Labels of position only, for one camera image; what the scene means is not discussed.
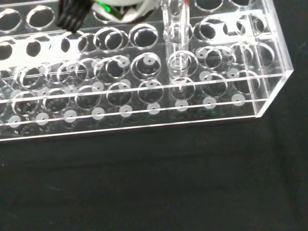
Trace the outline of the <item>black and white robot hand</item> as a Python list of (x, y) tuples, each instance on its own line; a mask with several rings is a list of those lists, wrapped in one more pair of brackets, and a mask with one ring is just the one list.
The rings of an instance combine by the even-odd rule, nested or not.
[(57, 26), (76, 33), (91, 11), (117, 24), (137, 23), (159, 7), (159, 0), (60, 0)]

